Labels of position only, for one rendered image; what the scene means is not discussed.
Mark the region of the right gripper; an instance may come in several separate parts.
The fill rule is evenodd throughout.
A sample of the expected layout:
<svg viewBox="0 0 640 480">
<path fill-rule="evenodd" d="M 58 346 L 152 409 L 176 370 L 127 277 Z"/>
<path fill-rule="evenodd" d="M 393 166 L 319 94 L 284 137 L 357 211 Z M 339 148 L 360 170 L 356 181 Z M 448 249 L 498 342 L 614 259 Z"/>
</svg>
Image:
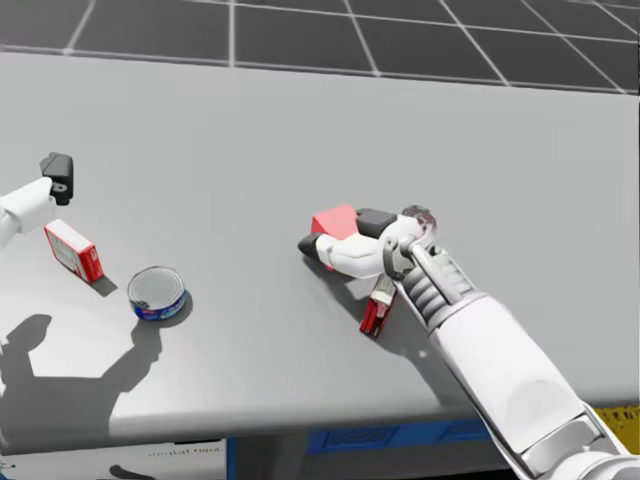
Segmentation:
<svg viewBox="0 0 640 480">
<path fill-rule="evenodd" d="M 311 233 L 299 241 L 298 249 L 326 268 L 352 278 L 376 277 L 384 272 L 401 281 L 418 265 L 414 250 L 425 252 L 437 232 L 431 211 L 418 205 L 406 207 L 400 214 L 358 209 L 356 226 L 359 234 L 345 239 Z"/>
</svg>

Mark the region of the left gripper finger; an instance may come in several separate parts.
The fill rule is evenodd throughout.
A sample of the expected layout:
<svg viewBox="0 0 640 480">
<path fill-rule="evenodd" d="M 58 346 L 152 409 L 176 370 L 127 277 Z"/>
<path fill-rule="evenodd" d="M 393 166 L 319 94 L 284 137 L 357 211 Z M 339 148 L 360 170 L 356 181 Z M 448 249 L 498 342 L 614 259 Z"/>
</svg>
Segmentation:
<svg viewBox="0 0 640 480">
<path fill-rule="evenodd" d="M 0 197 L 0 249 L 18 234 L 49 223 L 59 206 L 74 197 L 74 161 L 70 155 L 51 152 L 39 163 L 41 177 Z"/>
</svg>

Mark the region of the pink cube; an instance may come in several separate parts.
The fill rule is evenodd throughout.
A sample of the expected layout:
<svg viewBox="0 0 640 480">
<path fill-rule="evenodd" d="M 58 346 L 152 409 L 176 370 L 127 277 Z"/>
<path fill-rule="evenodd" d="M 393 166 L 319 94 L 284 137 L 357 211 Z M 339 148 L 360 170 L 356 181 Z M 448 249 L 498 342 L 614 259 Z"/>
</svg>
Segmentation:
<svg viewBox="0 0 640 480">
<path fill-rule="evenodd" d="M 313 216 L 311 234 L 315 256 L 327 270 L 334 270 L 330 263 L 333 249 L 358 232 L 356 217 L 355 209 L 349 205 L 340 205 Z"/>
</svg>

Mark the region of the red and white carton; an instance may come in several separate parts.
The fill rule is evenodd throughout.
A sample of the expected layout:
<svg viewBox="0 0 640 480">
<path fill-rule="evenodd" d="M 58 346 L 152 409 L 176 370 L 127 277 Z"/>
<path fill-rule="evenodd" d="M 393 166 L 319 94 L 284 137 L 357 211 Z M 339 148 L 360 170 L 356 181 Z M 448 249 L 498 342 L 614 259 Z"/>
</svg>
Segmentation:
<svg viewBox="0 0 640 480">
<path fill-rule="evenodd" d="M 104 276 L 96 245 L 70 225 L 56 219 L 44 226 L 54 257 L 88 284 Z"/>
</svg>

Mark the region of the blue flat can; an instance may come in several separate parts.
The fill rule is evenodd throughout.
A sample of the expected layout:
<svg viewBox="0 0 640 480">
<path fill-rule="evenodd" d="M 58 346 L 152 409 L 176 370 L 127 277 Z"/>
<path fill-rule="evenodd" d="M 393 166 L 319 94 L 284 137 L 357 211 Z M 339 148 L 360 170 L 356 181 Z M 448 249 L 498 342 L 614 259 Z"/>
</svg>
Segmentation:
<svg viewBox="0 0 640 480">
<path fill-rule="evenodd" d="M 187 290 L 177 271 L 165 266 L 151 266 L 131 278 L 127 295 L 131 309 L 139 319 L 163 321 L 182 310 Z"/>
</svg>

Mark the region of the blue box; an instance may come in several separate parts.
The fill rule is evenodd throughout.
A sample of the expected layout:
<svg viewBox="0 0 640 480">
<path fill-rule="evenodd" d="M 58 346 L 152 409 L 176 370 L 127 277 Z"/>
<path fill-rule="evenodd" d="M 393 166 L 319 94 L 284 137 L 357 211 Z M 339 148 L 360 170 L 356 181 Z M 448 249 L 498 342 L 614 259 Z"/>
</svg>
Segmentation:
<svg viewBox="0 0 640 480">
<path fill-rule="evenodd" d="M 231 438 L 227 480 L 416 480 L 502 470 L 477 418 Z"/>
</svg>

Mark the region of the white box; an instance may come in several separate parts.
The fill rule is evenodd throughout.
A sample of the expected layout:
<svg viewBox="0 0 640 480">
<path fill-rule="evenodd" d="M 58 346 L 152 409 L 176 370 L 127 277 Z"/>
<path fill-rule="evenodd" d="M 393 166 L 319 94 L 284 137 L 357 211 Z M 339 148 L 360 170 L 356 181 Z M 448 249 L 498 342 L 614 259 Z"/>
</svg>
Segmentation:
<svg viewBox="0 0 640 480">
<path fill-rule="evenodd" d="M 227 480 L 226 442 L 0 455 L 0 480 Z"/>
</svg>

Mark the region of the yellow box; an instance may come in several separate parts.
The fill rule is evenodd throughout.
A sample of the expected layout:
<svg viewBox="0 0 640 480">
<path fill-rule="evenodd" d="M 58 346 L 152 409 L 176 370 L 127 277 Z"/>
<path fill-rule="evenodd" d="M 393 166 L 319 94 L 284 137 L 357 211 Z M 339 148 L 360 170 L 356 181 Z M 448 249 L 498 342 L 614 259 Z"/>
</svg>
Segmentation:
<svg viewBox="0 0 640 480">
<path fill-rule="evenodd" d="M 632 454 L 640 455 L 640 405 L 602 407 L 595 411 Z"/>
</svg>

